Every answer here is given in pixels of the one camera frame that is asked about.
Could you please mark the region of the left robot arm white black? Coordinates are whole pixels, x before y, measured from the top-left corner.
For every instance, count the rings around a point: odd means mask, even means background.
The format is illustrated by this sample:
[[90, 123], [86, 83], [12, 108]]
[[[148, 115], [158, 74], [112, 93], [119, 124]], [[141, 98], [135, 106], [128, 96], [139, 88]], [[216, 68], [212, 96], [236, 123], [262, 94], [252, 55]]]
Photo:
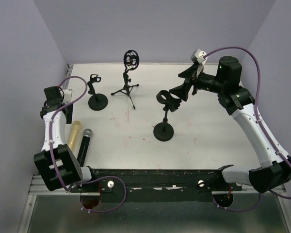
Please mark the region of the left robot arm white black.
[[89, 167], [81, 167], [65, 139], [65, 126], [72, 123], [72, 95], [66, 89], [52, 86], [44, 89], [45, 105], [40, 116], [45, 123], [41, 152], [33, 160], [49, 191], [81, 182], [88, 192], [97, 188], [98, 180]]

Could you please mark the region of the black round-base stand front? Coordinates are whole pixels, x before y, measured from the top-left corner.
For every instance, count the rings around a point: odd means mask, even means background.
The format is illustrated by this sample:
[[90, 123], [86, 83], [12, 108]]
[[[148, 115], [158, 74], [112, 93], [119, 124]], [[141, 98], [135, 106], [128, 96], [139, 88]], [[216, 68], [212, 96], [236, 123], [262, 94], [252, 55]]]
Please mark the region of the black round-base stand front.
[[89, 87], [88, 94], [91, 97], [88, 100], [88, 106], [91, 110], [101, 111], [108, 105], [108, 99], [105, 95], [101, 93], [96, 93], [93, 83], [98, 83], [101, 81], [101, 77], [98, 74], [91, 74], [90, 80], [87, 82]]

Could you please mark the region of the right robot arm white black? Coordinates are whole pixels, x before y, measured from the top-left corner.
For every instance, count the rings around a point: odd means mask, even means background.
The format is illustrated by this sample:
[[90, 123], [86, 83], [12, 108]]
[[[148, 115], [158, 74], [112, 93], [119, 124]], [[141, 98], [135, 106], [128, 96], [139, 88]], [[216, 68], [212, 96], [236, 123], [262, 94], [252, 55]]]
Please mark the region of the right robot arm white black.
[[219, 60], [216, 75], [203, 71], [205, 60], [191, 58], [193, 65], [178, 74], [182, 85], [169, 92], [182, 101], [187, 101], [189, 91], [195, 95], [198, 90], [216, 93], [218, 101], [227, 113], [244, 131], [259, 160], [259, 168], [225, 168], [213, 178], [214, 186], [225, 190], [231, 183], [241, 183], [265, 193], [291, 180], [291, 156], [277, 142], [267, 126], [260, 126], [262, 118], [255, 110], [255, 100], [251, 93], [240, 86], [242, 65], [232, 56]]

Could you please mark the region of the black round-base stand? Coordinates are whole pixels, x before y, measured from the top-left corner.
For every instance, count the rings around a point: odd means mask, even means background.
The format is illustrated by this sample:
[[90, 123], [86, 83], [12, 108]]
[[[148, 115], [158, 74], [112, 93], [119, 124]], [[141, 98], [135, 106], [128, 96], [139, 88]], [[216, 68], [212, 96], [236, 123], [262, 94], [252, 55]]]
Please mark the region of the black round-base stand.
[[101, 81], [101, 77], [98, 74], [91, 74], [90, 80], [87, 82], [89, 87], [88, 94], [91, 97], [88, 100], [88, 106], [91, 110], [101, 111], [108, 105], [108, 99], [105, 95], [101, 93], [96, 93], [93, 83], [98, 83]]
[[174, 129], [168, 123], [168, 112], [174, 112], [180, 107], [181, 99], [174, 98], [167, 90], [161, 90], [156, 99], [160, 104], [163, 104], [164, 117], [162, 122], [155, 125], [153, 134], [156, 139], [162, 142], [169, 141], [174, 136]]

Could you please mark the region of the silver grey mesh microphone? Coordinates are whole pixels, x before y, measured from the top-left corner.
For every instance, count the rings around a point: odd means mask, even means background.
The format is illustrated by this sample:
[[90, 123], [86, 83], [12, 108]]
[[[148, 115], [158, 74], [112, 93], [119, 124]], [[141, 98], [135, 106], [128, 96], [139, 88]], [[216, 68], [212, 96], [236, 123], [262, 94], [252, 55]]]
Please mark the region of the silver grey mesh microphone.
[[77, 156], [77, 161], [79, 162], [81, 167], [84, 166], [87, 151], [88, 151], [92, 136], [93, 136], [93, 131], [91, 129], [85, 129], [83, 131], [83, 137], [82, 137], [81, 145], [80, 145], [78, 156]]

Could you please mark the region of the beige gold microphone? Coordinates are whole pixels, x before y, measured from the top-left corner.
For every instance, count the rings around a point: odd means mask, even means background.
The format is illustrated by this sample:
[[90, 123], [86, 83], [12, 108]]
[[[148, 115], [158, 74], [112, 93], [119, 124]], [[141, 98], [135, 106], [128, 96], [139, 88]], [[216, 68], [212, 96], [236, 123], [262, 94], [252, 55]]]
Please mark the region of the beige gold microphone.
[[74, 149], [78, 134], [81, 130], [82, 123], [80, 121], [74, 121], [71, 126], [71, 132], [68, 140], [68, 146], [71, 150]]

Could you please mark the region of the black tripod stand shock mount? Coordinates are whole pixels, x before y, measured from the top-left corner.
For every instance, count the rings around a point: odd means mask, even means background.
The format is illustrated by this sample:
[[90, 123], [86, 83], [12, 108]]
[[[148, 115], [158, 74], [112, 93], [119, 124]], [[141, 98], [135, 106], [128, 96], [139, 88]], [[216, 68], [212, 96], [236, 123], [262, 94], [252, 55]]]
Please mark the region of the black tripod stand shock mount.
[[131, 82], [131, 79], [129, 78], [128, 72], [136, 70], [137, 67], [139, 66], [139, 63], [140, 63], [140, 57], [137, 51], [128, 50], [125, 52], [124, 57], [123, 57], [123, 64], [125, 67], [125, 70], [123, 73], [123, 80], [124, 80], [123, 88], [111, 93], [111, 96], [114, 96], [117, 93], [122, 93], [128, 96], [134, 110], [136, 109], [136, 107], [133, 103], [130, 93], [134, 87], [139, 87], [139, 84], [135, 84], [135, 85], [129, 84]]

